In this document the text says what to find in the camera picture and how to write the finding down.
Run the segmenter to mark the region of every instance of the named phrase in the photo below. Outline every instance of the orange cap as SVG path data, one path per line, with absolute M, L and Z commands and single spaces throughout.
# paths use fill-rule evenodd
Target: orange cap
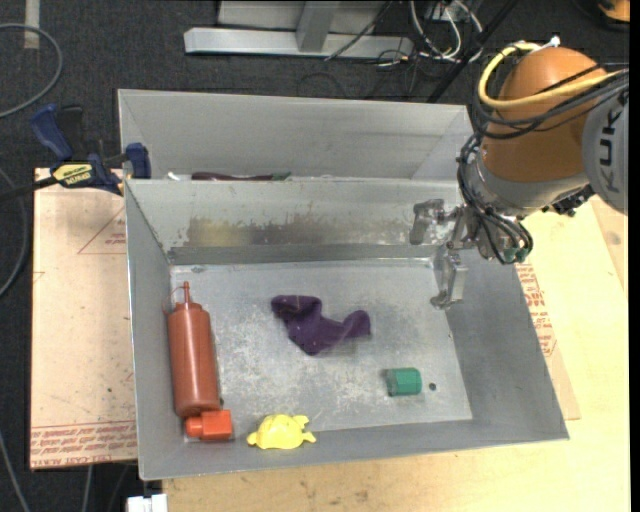
M 184 422 L 189 437 L 203 441 L 226 441 L 233 434 L 231 411 L 204 411 L 200 416 L 191 416 Z
M 191 300 L 191 294 L 189 293 L 189 281 L 185 281 L 180 287 L 184 290 L 184 302 L 176 302 L 175 311 L 183 311 L 185 309 L 202 309 L 202 305 Z

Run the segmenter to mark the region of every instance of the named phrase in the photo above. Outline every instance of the yellow clamp label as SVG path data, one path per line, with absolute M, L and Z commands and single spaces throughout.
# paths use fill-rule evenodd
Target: yellow clamp label
M 91 179 L 91 166 L 88 164 L 64 164 L 52 173 L 53 177 L 67 186 Z

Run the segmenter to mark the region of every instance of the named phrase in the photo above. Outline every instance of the green block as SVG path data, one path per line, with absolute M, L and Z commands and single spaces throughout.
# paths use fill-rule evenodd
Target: green block
M 417 395 L 422 391 L 422 377 L 416 368 L 387 370 L 387 391 L 390 396 Z

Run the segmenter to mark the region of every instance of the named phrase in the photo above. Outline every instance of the bottle nozzle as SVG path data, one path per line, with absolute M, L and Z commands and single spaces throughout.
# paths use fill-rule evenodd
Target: bottle nozzle
M 189 294 L 189 281 L 185 281 L 182 285 L 182 288 L 184 290 L 184 303 L 189 304 L 191 302 L 191 296 Z

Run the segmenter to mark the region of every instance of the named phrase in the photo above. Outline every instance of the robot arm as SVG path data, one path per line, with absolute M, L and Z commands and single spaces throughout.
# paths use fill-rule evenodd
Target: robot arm
M 412 243 L 420 243 L 419 226 L 455 220 L 436 259 L 438 308 L 462 299 L 459 250 L 477 247 L 502 264 L 525 260 L 533 238 L 521 221 L 531 213 L 572 213 L 594 193 L 627 213 L 629 71 L 606 72 L 558 43 L 514 43 L 491 60 L 474 94 L 474 134 L 459 158 L 463 204 L 446 215 L 428 203 L 414 208 Z M 513 57 L 491 97 L 499 65 Z

